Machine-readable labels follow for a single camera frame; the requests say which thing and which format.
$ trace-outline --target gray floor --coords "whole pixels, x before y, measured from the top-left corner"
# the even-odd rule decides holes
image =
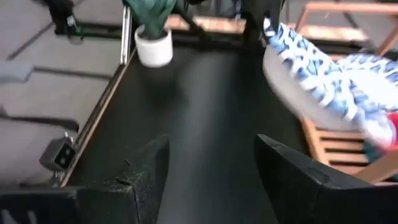
[[[281,21],[295,22],[306,2],[290,0],[289,18],[286,16],[285,8]],[[121,23],[121,13],[121,4],[114,0],[83,0],[75,8],[75,15],[79,19],[111,24]],[[393,28],[393,22],[386,16],[355,14],[353,17],[376,45],[379,45]],[[33,3],[33,0],[1,0],[0,60],[10,58],[24,43],[50,23],[48,10]],[[350,26],[346,18],[338,13],[313,13],[308,23]],[[36,67],[111,77],[119,63],[119,49],[120,41],[117,40],[86,38],[83,44],[73,45],[66,38],[56,37],[53,27],[50,27],[33,44],[12,59],[16,62],[31,63]],[[103,79],[34,73],[26,84],[2,85],[0,105],[3,105],[9,114],[73,118],[83,126],[107,84],[108,81]]]

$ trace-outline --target tile floor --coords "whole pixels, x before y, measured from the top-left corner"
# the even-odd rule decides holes
[[[306,2],[307,0],[290,0],[289,18],[285,8],[281,21],[295,22]],[[85,21],[120,24],[121,14],[121,4],[113,0],[80,0],[75,7],[77,18]],[[353,17],[376,45],[393,28],[393,21],[386,16],[355,14]],[[342,14],[329,13],[313,13],[308,23],[350,26]],[[66,38],[56,37],[50,24],[47,8],[33,0],[0,1],[0,60],[7,60],[24,43],[47,27],[47,31],[33,44],[20,54],[14,54],[12,59],[37,67],[112,77],[119,63],[120,41],[86,38],[83,44],[73,45]],[[107,84],[108,81],[104,79],[36,72],[26,84],[2,85],[0,105],[9,114],[68,117],[83,126]]]

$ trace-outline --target wooden chair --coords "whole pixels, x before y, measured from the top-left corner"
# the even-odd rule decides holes
[[[308,18],[309,12],[314,11],[398,15],[398,4],[309,2],[305,6],[298,23],[294,26],[297,32],[312,38],[339,38],[340,40],[346,41],[353,39],[366,40],[366,34],[361,30],[354,30],[353,32],[352,29],[344,30],[339,27],[330,27],[326,28],[328,32],[310,32],[304,24]],[[394,45],[397,39],[398,23],[376,50],[376,54],[384,55]],[[342,55],[333,55],[335,60],[341,57]],[[363,141],[363,136],[361,133],[320,129],[309,119],[302,119],[301,123],[310,147],[310,153],[314,159],[372,184],[396,184],[394,182],[383,181],[398,173],[398,151],[392,151],[369,165],[368,159],[363,154],[363,146],[361,143]]]

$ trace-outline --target green plant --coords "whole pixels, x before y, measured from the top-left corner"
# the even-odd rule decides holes
[[[125,0],[132,16],[139,24],[144,24],[142,36],[151,40],[162,37],[164,24],[177,0]]]

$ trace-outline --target wooden frame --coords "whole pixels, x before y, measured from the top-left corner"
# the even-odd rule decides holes
[[[398,4],[381,3],[335,3],[310,2],[305,6],[301,18],[295,25],[295,30],[304,36],[312,36],[304,28],[310,11],[328,12],[370,12],[375,14],[398,15]],[[357,39],[367,39],[365,34],[356,35]],[[351,37],[340,36],[343,40]],[[384,55],[398,40],[398,24],[376,50],[378,55]],[[356,176],[366,182],[376,185],[391,185],[393,182],[383,182],[388,177],[398,173],[398,151],[393,151],[376,162],[369,164],[362,150],[363,137],[359,132],[337,132],[317,128],[309,119],[301,120],[312,157],[337,170]]]

